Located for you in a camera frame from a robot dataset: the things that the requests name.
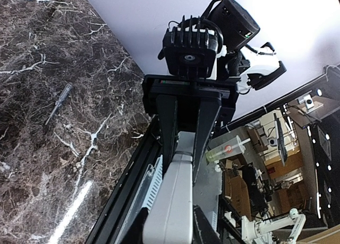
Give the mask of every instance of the marble surface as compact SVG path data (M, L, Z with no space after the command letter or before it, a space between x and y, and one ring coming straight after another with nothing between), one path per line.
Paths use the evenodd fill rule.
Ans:
M0 13L0 243L84 243L150 121L143 74L86 0Z

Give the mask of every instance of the brown marble countertop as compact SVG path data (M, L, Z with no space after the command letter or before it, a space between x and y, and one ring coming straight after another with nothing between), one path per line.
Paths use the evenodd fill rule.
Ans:
M0 0L0 243L84 243L150 121L142 77L86 0Z

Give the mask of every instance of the red logo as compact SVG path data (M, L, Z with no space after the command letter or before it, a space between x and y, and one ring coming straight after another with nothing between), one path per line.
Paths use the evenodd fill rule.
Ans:
M226 151L227 153L231 153L233 151L233 148L231 145L227 145L225 146L224 151Z

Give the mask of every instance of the open cardboard box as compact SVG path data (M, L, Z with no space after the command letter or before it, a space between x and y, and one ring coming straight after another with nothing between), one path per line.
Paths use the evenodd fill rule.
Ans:
M225 177L225 196L231 200L231 204L241 216L247 216L251 221L251 207L247 184L241 176L231 178L227 172Z

